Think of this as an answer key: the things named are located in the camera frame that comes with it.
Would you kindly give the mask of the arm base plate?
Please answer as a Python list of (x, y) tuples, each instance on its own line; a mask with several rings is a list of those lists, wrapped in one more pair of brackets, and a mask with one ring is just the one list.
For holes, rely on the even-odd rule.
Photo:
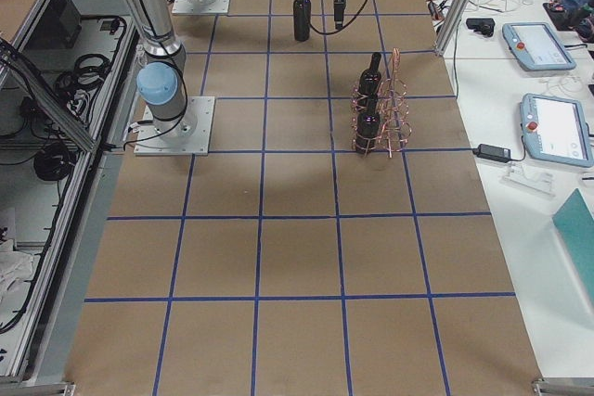
[(174, 0), (175, 16), (227, 15), (230, 0)]
[(134, 153), (137, 156), (207, 156), (214, 108), (214, 96), (191, 96), (181, 122), (165, 123), (154, 121), (149, 107), (145, 106), (143, 119), (150, 123), (140, 127)]

